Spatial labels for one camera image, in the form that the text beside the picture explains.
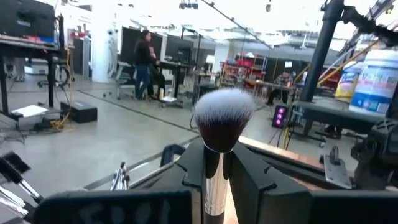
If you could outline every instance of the white brush tip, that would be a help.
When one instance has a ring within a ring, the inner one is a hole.
[[[238,88],[222,89],[203,95],[195,105],[195,121],[207,123],[250,119],[256,103],[248,92]]]

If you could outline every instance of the white column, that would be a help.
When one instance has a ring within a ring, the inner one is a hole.
[[[106,83],[116,71],[118,56],[118,34],[115,32],[116,1],[93,1],[91,69],[94,82]]]
[[[228,58],[229,46],[230,46],[229,42],[216,44],[216,50],[214,53],[214,65],[212,72],[221,71],[222,68],[220,63],[225,62],[225,60]]]

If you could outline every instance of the jeans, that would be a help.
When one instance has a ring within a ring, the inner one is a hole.
[[[287,95],[289,94],[288,91],[285,90],[273,90],[271,94],[268,97],[268,104],[273,104],[274,103],[274,98],[282,92],[282,102],[287,103]]]
[[[141,100],[144,91],[148,87],[149,78],[149,67],[147,65],[136,65],[137,77],[136,77],[136,98]]]

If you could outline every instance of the desk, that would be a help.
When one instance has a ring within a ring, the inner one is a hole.
[[[269,88],[273,88],[276,90],[282,90],[282,91],[288,91],[288,100],[287,100],[287,104],[289,105],[290,102],[293,100],[292,99],[292,95],[295,92],[295,88],[293,87],[287,87],[284,85],[279,85],[276,83],[270,83],[270,82],[265,82],[262,80],[245,80],[246,83],[250,84],[250,85],[254,85],[254,90],[253,90],[253,96],[257,97],[257,95],[261,95],[262,96],[262,88],[261,87],[269,87]]]
[[[49,81],[49,106],[54,107],[54,83],[55,74],[53,67],[53,56],[59,54],[60,51],[57,46],[48,44],[38,44],[28,42],[26,40],[10,39],[6,35],[0,35],[0,89],[1,89],[1,113],[8,118],[18,121],[19,116],[10,114],[8,108],[8,95],[7,95],[7,80],[4,72],[4,57],[14,58],[39,58],[47,61],[49,66],[49,74],[47,80]]]
[[[217,73],[205,73],[203,71],[196,71],[192,73],[194,76],[194,82],[193,82],[193,96],[192,96],[192,105],[195,105],[195,103],[198,100],[199,97],[199,87],[200,87],[200,81],[202,78],[206,78],[206,77],[218,77]]]
[[[184,65],[181,63],[174,63],[174,62],[160,62],[159,68],[160,68],[160,73],[162,73],[162,70],[172,70],[173,71],[173,85],[174,85],[174,94],[171,100],[162,100],[160,99],[159,101],[162,102],[162,107],[166,105],[180,105],[182,107],[182,101],[178,100],[178,89],[180,87],[179,81],[181,79],[181,68],[188,68],[189,65]]]

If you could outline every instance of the white paper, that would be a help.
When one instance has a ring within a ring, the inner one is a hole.
[[[169,103],[171,103],[171,102],[174,102],[174,101],[176,100],[176,98],[174,98],[174,97],[172,97],[172,96],[165,96],[165,97],[163,97],[161,100],[164,101],[164,102],[169,102]]]
[[[19,108],[19,109],[13,110],[13,111],[11,111],[11,113],[19,113],[19,114],[23,115],[24,118],[26,118],[29,116],[39,115],[46,111],[48,111],[48,109],[40,107],[40,106],[36,106],[36,105],[30,105],[30,106],[26,106],[24,108]]]

